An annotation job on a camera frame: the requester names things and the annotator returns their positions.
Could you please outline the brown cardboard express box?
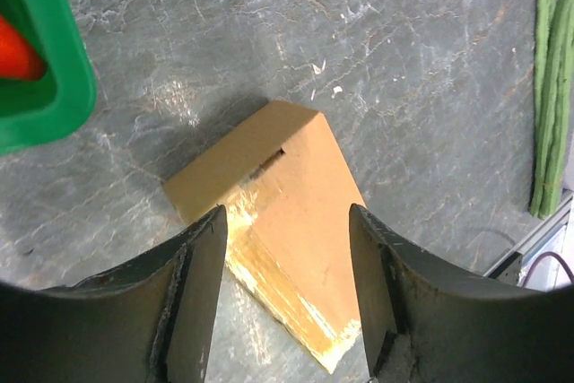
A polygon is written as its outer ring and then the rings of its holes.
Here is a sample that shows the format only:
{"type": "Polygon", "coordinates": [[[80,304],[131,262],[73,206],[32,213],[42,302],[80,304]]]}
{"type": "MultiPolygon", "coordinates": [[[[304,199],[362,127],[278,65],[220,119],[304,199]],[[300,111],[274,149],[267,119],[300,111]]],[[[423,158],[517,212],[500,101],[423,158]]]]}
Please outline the brown cardboard express box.
{"type": "Polygon", "coordinates": [[[349,210],[363,199],[326,116],[270,101],[163,189],[186,223],[225,208],[232,275],[335,371],[361,331],[349,210]]]}

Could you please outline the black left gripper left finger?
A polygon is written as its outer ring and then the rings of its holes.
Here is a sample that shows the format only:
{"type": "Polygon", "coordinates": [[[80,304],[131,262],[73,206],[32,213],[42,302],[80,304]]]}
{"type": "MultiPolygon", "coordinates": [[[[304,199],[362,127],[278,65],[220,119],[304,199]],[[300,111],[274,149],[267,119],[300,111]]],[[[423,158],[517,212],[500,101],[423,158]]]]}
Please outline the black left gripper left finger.
{"type": "Polygon", "coordinates": [[[72,286],[1,286],[4,382],[201,382],[222,282],[217,206],[180,234],[72,286]]]}

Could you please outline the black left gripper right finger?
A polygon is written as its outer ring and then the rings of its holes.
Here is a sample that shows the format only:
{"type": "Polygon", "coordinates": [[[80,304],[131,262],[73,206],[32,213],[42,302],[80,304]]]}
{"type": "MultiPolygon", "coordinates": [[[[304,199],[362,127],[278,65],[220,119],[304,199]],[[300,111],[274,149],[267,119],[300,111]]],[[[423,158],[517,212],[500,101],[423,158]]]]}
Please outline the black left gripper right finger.
{"type": "Polygon", "coordinates": [[[369,375],[378,382],[570,382],[573,289],[469,272],[361,205],[349,212],[369,375]]]}

